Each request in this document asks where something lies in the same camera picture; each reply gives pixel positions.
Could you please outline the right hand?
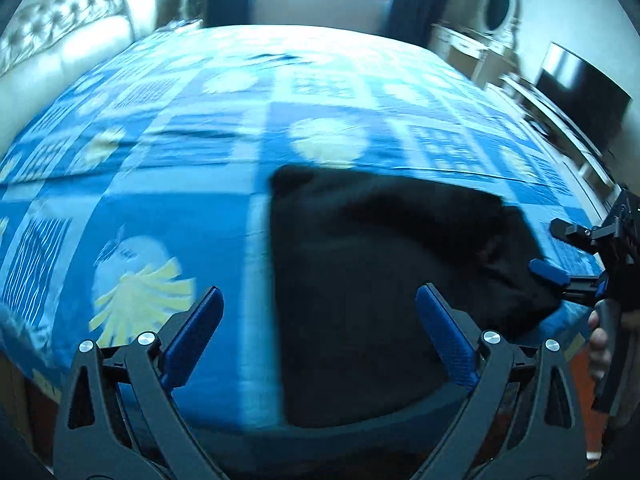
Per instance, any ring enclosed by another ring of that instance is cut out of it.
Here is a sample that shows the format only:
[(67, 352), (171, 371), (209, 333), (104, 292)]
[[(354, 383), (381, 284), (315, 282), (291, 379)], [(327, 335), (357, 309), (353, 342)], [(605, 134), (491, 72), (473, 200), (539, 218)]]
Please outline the right hand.
[[(639, 312), (628, 312), (622, 316), (623, 328), (638, 332), (639, 330)], [(589, 328), (591, 330), (588, 348), (589, 348), (589, 373), (593, 379), (600, 380), (611, 366), (612, 353), (608, 350), (608, 333), (603, 328), (600, 321), (600, 315), (593, 310), (588, 318)]]

